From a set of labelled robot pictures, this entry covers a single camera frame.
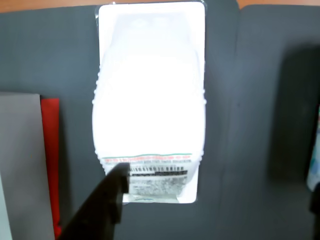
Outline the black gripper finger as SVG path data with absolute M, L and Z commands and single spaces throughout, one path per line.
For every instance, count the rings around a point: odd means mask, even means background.
M 117 164 L 97 185 L 67 226 L 60 240 L 112 240 L 121 222 L 123 195 L 129 192 L 130 164 Z
M 320 217 L 320 193 L 318 191 L 312 193 L 309 210 L 317 218 Z

